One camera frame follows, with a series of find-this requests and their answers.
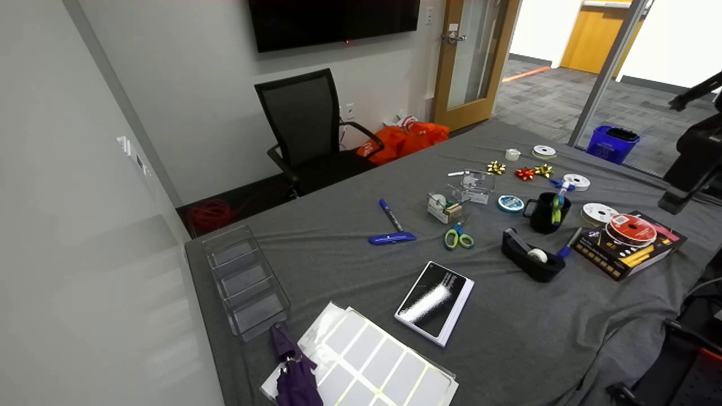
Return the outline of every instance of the table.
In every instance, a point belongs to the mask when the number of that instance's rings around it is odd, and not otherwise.
[[[584,173],[591,188],[571,194],[573,208],[552,235],[536,235],[520,214],[493,204],[469,208],[465,231],[476,238],[472,251],[445,251],[446,231],[425,214],[425,194],[449,182],[446,171],[485,168],[514,147],[522,155],[493,179],[493,199],[531,199],[551,189],[547,180],[520,182],[514,168],[538,164],[530,155],[540,138],[501,121],[487,121],[445,144],[384,164],[333,188],[296,199],[241,223],[187,243],[202,321],[217,361],[226,405],[267,405],[260,384],[272,371],[266,336],[241,343],[228,321],[207,269],[210,240],[251,232],[289,300],[289,329],[300,336],[327,303],[354,306],[429,361],[455,374],[458,406],[478,405],[609,405],[605,386],[634,384],[662,343],[662,321],[675,318],[683,294],[701,275],[722,241],[722,209],[705,196],[671,217],[656,208],[660,180],[634,170],[552,144],[556,177]],[[392,232],[377,200],[386,199],[413,243],[370,247],[364,240]],[[687,241],[643,273],[613,283],[580,255],[547,284],[530,280],[501,255],[501,235],[517,227],[530,243],[556,251],[582,226],[582,204],[598,200],[617,209],[641,209]],[[436,260],[476,280],[449,345],[436,347],[392,318],[394,306],[425,260]]]

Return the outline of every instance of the wooden door frame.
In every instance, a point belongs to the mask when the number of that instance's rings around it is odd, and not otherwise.
[[[463,4],[465,4],[465,0],[449,0],[446,3],[445,31],[449,28],[449,21],[460,23]],[[509,53],[519,8],[520,8],[520,0],[507,0],[505,15],[501,23],[501,37],[499,37],[495,55],[493,55],[493,64],[492,64],[492,74],[490,74],[490,90],[487,90],[490,97],[485,97],[485,100],[474,100],[474,101],[463,103],[454,111],[446,111],[449,96],[450,96],[455,46],[449,46],[446,41],[442,41],[442,53],[440,53],[438,74],[436,74],[432,121],[446,124],[450,128],[463,128],[463,126],[472,126],[472,124],[490,119],[492,108],[493,108],[493,100],[495,100],[495,90],[501,84],[501,71],[503,71],[505,57]]]

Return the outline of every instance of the purple object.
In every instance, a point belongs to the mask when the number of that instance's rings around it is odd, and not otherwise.
[[[275,401],[279,406],[322,406],[314,374],[316,364],[301,354],[284,324],[272,324],[271,343],[278,361],[284,364],[278,377]]]

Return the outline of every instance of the white wall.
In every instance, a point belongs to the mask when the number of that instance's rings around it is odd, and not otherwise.
[[[179,204],[278,173],[264,155],[275,141],[253,90],[257,82],[328,65],[340,103],[354,103],[370,128],[396,111],[421,112],[445,10],[442,0],[423,0],[415,33],[257,55],[244,0],[79,3]]]
[[[0,405],[220,405],[178,218],[62,4],[1,0],[0,53]]]
[[[656,0],[621,71],[690,88],[722,71],[720,0]]]
[[[522,0],[509,53],[543,59],[556,67],[580,8],[582,0]]]

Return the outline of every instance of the black office chair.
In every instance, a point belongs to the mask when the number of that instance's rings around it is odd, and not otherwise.
[[[267,159],[291,180],[292,196],[373,168],[368,159],[381,152],[384,143],[355,121],[340,121],[331,71],[257,84],[255,90],[278,141]],[[377,144],[371,153],[358,159],[354,152],[337,152],[340,126],[368,136]]]

